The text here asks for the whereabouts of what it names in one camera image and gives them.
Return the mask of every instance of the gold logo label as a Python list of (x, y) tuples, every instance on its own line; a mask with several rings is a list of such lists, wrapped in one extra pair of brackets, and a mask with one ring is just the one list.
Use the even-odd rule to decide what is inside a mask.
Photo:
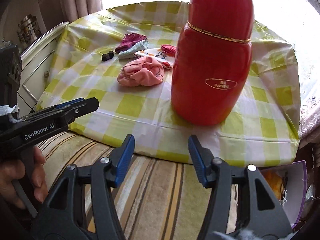
[(219, 79), (219, 78), (207, 78), (204, 82), (212, 88), (219, 90), (228, 90), (234, 88), (238, 85), (236, 81), (227, 80), (227, 79)]

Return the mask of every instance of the human hand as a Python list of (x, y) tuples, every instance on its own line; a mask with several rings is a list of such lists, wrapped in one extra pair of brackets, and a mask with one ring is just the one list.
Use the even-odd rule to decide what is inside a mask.
[[(44, 180), (44, 168), (42, 166), (45, 163), (45, 159), (40, 149), (36, 146), (34, 147), (34, 160), (35, 166), (31, 180), (35, 186), (35, 198), (42, 203), (48, 195), (47, 184)], [(23, 178), (25, 173), (26, 169), (21, 160), (9, 160), (0, 163), (0, 194), (6, 201), (21, 209), (24, 209), (25, 205), (18, 197), (11, 181)]]

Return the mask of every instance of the pink towel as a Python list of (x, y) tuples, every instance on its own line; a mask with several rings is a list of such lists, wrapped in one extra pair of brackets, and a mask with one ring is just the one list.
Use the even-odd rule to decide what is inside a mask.
[(141, 57), (125, 65), (118, 75), (118, 82), (125, 87), (153, 86), (163, 81), (164, 70), (152, 57)]

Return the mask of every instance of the wall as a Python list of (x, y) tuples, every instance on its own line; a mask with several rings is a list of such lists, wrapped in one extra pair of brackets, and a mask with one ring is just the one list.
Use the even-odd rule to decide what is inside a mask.
[(28, 14), (36, 16), (42, 34), (47, 32), (44, 25), (38, 0), (11, 0), (0, 20), (0, 39), (20, 44), (17, 36), (18, 23)]

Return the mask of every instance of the blue gripper pad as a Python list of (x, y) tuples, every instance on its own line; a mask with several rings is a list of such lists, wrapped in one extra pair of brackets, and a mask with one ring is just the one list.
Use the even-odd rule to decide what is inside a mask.
[(68, 105), (71, 105), (71, 104), (73, 104), (73, 103), (77, 103), (77, 102), (80, 102), (80, 101), (83, 101), (83, 100), (84, 100), (84, 98), (74, 99), (74, 100), (72, 100), (72, 101), (68, 101), (68, 102), (65, 102), (65, 103), (56, 105), (56, 109), (63, 108), (63, 107), (65, 107), (65, 106), (68, 106)]
[(132, 134), (128, 134), (124, 139), (122, 145), (116, 148), (116, 152), (112, 152), (109, 158), (112, 160), (112, 165), (116, 169), (115, 172), (115, 187), (118, 187), (124, 180), (125, 175), (130, 164), (131, 157), (134, 152), (135, 140)]
[(188, 141), (189, 153), (193, 162), (193, 166), (196, 170), (198, 181), (205, 188), (208, 187), (208, 180), (206, 176), (206, 166), (210, 165), (210, 161), (213, 158), (212, 154), (208, 151), (205, 151), (197, 136), (191, 135)]

